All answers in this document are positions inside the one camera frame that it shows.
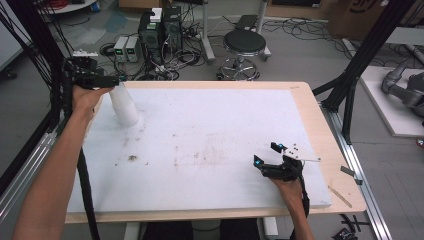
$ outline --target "computer tower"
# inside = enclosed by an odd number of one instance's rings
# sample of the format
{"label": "computer tower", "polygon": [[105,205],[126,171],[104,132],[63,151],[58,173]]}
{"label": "computer tower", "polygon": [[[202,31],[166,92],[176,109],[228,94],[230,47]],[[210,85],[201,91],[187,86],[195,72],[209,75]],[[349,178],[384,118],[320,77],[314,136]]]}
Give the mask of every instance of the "computer tower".
{"label": "computer tower", "polygon": [[165,39],[167,39],[168,49],[173,52],[183,49],[181,7],[165,8],[162,20],[165,26]]}
{"label": "computer tower", "polygon": [[138,27],[138,35],[141,41],[141,50],[147,64],[150,59],[157,65],[163,65],[162,51],[164,44],[164,28],[161,22],[151,22],[150,16],[153,14],[151,10],[146,10],[140,19]]}

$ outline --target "person's right arm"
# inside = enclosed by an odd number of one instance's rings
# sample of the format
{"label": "person's right arm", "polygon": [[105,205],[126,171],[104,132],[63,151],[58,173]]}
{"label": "person's right arm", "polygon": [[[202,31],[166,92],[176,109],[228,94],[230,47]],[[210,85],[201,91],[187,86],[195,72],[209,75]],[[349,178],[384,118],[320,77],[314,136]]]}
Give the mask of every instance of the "person's right arm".
{"label": "person's right arm", "polygon": [[280,190],[281,196],[287,205],[287,209],[289,210],[290,216],[293,220],[296,239],[315,239],[308,220],[306,219],[305,210],[303,209],[302,187],[299,179],[290,182],[284,182],[279,179],[271,179],[271,181],[277,185],[278,190]]}

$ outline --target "caster wheel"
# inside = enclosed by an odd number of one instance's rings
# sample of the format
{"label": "caster wheel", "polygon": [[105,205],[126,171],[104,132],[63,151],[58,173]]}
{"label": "caster wheel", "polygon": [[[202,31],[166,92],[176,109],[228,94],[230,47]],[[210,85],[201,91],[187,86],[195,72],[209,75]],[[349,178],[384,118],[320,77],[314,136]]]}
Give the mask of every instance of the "caster wheel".
{"label": "caster wheel", "polygon": [[216,74],[216,79],[218,79],[218,80],[222,80],[222,79],[224,79],[224,74],[222,74],[222,73],[217,73],[217,74]]}
{"label": "caster wheel", "polygon": [[11,68],[6,69],[6,74],[7,74],[7,77],[10,79],[15,79],[18,77],[18,74],[16,74]]}

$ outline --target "logo on cardboard box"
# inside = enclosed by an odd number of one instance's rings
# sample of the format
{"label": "logo on cardboard box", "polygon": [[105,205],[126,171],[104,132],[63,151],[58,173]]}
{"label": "logo on cardboard box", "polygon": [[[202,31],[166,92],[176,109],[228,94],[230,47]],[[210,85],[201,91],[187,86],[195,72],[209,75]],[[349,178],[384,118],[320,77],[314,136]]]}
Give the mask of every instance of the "logo on cardboard box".
{"label": "logo on cardboard box", "polygon": [[354,0],[350,6],[351,13],[364,13],[370,10],[378,0]]}

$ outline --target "person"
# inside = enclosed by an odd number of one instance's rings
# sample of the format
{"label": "person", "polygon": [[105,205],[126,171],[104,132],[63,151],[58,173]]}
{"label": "person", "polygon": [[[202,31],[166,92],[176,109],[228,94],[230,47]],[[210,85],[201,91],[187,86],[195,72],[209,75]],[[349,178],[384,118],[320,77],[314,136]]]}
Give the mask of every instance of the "person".
{"label": "person", "polygon": [[[89,122],[94,117],[93,109],[100,97],[112,89],[86,90],[74,86],[73,114],[25,196],[14,228],[13,240],[61,238],[65,226],[67,205],[73,189],[78,155]],[[287,204],[297,239],[314,239],[304,214],[299,181],[287,183],[276,179],[271,179],[271,181],[278,187],[283,200]],[[155,228],[155,223],[152,223],[152,226],[148,226],[146,233],[150,232],[154,235],[155,230],[163,227],[163,224],[161,223],[159,224],[160,227]],[[256,220],[253,218],[222,220],[221,239],[236,239],[235,234],[243,233],[233,231],[233,229],[239,229],[241,225],[244,228],[244,234],[258,234]],[[177,227],[175,231],[178,232],[179,229],[184,228]],[[238,236],[238,238],[247,239],[243,236]]]}

